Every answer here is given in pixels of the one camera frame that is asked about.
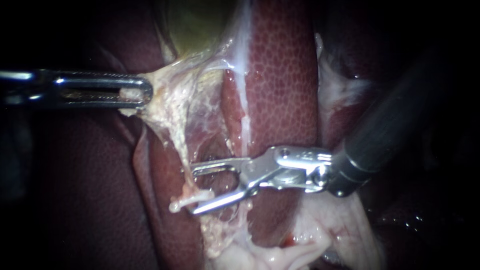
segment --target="surgical clip applier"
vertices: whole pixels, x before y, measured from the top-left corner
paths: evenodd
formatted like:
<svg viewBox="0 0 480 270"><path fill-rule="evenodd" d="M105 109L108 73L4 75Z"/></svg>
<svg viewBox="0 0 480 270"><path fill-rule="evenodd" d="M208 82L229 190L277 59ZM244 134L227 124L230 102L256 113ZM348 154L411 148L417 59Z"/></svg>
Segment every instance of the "surgical clip applier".
<svg viewBox="0 0 480 270"><path fill-rule="evenodd" d="M323 191L331 155L316 147L273 146L256 158L233 157L190 165L193 176L231 171L238 174L235 190L203 201L190 210L194 215L230 206L254 196L260 187L278 190L304 189L306 193Z"/></svg>

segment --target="clip applier jaw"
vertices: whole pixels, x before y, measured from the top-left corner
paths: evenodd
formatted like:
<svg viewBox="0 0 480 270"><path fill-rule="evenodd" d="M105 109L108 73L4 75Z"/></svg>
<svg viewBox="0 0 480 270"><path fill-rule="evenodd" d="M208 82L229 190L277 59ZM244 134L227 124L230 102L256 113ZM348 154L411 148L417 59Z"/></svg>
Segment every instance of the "clip applier jaw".
<svg viewBox="0 0 480 270"><path fill-rule="evenodd" d="M150 82L137 75L92 71L0 70L0 95L7 106L41 109L141 108L153 96ZM120 89L137 90L123 97Z"/></svg>
<svg viewBox="0 0 480 270"><path fill-rule="evenodd" d="M200 215L225 208L254 196L260 187L300 188L306 193L323 191L328 182L330 158L321 148L273 146L256 158L233 157L193 163L190 167L194 177L230 171L238 175L238 186L232 192L199 202L190 212Z"/></svg>

